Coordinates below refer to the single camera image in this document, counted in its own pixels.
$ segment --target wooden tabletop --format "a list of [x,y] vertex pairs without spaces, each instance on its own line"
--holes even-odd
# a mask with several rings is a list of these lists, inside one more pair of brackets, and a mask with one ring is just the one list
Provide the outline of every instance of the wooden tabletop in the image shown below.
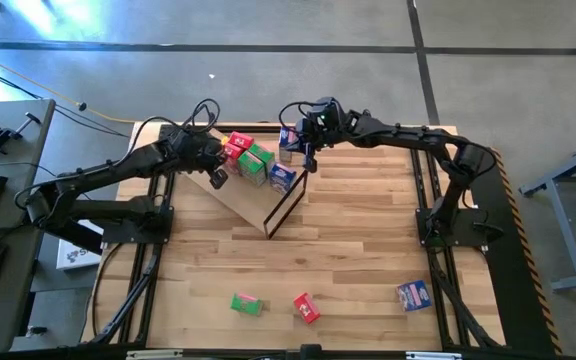
[[[159,124],[146,125],[138,145],[156,141],[158,133]],[[277,134],[249,134],[258,142],[277,140]],[[164,248],[148,347],[286,349],[319,343],[329,350],[440,350],[434,306],[406,313],[395,289],[419,279],[430,288],[426,253],[418,244],[409,150],[340,144],[317,160],[306,196],[272,240],[188,177],[177,177],[173,235]],[[293,167],[299,165],[295,160]],[[441,171],[440,181],[445,189],[448,178]],[[118,199],[146,194],[147,188],[148,180],[122,182]],[[432,203],[429,191],[427,198]],[[99,328],[126,296],[134,252],[135,246],[123,246],[98,281]],[[454,252],[464,302],[503,343],[485,258],[469,248]],[[262,299],[261,316],[231,310],[235,292]],[[322,314],[311,325],[292,302],[304,292]],[[445,302],[456,339],[454,311]],[[137,308],[133,333],[141,302]],[[87,321],[82,340],[90,338]]]

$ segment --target desk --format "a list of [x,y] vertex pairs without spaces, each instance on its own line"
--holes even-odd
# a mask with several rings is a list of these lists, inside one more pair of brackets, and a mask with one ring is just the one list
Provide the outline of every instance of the desk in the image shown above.
[[[0,102],[0,125],[16,129],[24,121],[24,113],[27,111],[42,120],[41,127],[33,128],[34,124],[28,126],[22,133],[25,137],[23,140],[9,142],[7,148],[10,154],[0,155],[0,163],[13,161],[39,163],[54,107],[53,100]],[[12,205],[12,196],[31,185],[35,174],[36,169],[30,166],[0,167],[0,175],[9,177],[6,191],[0,199],[0,218],[20,217],[21,211]],[[14,223],[5,225],[3,222],[0,224],[0,227],[14,225]],[[22,324],[41,236],[40,231],[24,227],[4,240],[9,248],[0,277],[0,352],[10,348]]]
[[[138,145],[157,140],[158,132],[158,124],[146,125]],[[276,133],[248,133],[276,148]],[[272,240],[186,176],[177,177],[173,235],[159,270],[149,348],[286,349],[304,343],[329,350],[441,348],[435,309],[404,313],[395,290],[408,281],[430,282],[426,252],[417,243],[409,150],[340,144],[318,153],[317,160],[319,171],[309,176],[306,196]],[[445,189],[447,176],[440,177]],[[118,199],[146,194],[148,183],[121,183]],[[120,249],[98,282],[99,327],[126,296],[134,252],[130,245]],[[473,249],[454,252],[465,303],[503,343],[485,259]],[[235,292],[263,299],[262,315],[231,310]],[[292,304],[303,292],[322,313],[312,325]],[[446,308],[457,338],[454,312]],[[92,337],[90,323],[82,340]]]

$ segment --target cardboard box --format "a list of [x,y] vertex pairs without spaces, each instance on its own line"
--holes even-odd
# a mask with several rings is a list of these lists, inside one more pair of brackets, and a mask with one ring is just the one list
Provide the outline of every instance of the cardboard box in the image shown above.
[[266,165],[255,155],[249,151],[244,151],[237,161],[239,162],[241,175],[253,184],[261,186],[266,181]]
[[228,139],[228,143],[237,145],[244,150],[248,150],[254,142],[255,139],[253,139],[251,136],[238,133],[236,131],[233,131],[230,134],[230,138]]
[[310,324],[313,321],[319,319],[321,314],[319,313],[319,309],[315,306],[315,303],[312,302],[312,298],[308,293],[303,293],[293,301],[297,311],[301,314],[301,317],[304,318],[306,323]]
[[397,287],[397,293],[404,311],[419,310],[431,305],[428,289],[423,280],[400,285]]
[[244,153],[244,149],[237,145],[226,143],[224,145],[224,153],[227,156],[226,162],[224,163],[224,169],[231,174],[241,175],[241,169],[239,169],[239,157]]
[[275,164],[270,169],[270,173],[268,173],[270,186],[282,195],[285,195],[290,190],[296,177],[297,171],[279,163]]
[[275,164],[275,153],[266,149],[265,147],[259,144],[252,144],[248,151],[255,155],[257,159],[264,162],[266,175],[270,174],[270,170],[272,166]]
[[292,153],[290,151],[286,151],[284,147],[295,141],[296,138],[297,137],[295,136],[294,132],[288,130],[288,128],[285,127],[281,128],[279,131],[279,161],[290,164],[292,161]]
[[232,297],[230,308],[246,314],[259,316],[261,315],[263,302],[250,295],[235,294]]

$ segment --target red and white box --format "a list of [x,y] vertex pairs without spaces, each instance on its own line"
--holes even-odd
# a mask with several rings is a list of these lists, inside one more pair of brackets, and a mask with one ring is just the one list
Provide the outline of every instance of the red and white box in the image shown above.
[[253,139],[252,136],[238,133],[236,131],[233,131],[230,134],[230,139],[228,139],[228,143],[237,145],[244,150],[248,150],[254,142],[255,139]]
[[241,169],[239,168],[239,156],[244,153],[244,149],[237,145],[231,143],[224,144],[224,153],[226,154],[226,162],[224,163],[224,168],[231,174],[241,175]]
[[312,298],[308,293],[297,296],[293,302],[306,323],[310,324],[321,316],[319,309],[312,302]]

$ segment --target concrete floor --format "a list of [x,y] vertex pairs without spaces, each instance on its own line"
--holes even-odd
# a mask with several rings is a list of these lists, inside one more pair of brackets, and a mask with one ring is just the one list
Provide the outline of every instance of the concrete floor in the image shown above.
[[[154,44],[412,46],[405,0],[2,0],[0,39]],[[576,1],[417,0],[426,46],[576,48]],[[274,121],[293,100],[334,95],[385,122],[428,121],[414,54],[148,53],[0,50],[0,61],[113,116],[182,118],[204,97],[222,120]],[[441,124],[499,149],[518,187],[576,149],[576,56],[428,56]],[[10,77],[44,96],[20,79]],[[25,98],[0,85],[0,100]],[[72,170],[117,158],[122,138],[63,117],[42,165]],[[130,126],[107,123],[128,134]],[[116,188],[100,190],[110,199]],[[518,198],[544,286],[572,275],[551,207]],[[32,323],[50,336],[13,349],[75,344],[94,269],[55,274],[45,241]],[[576,355],[576,290],[548,292],[564,351]]]

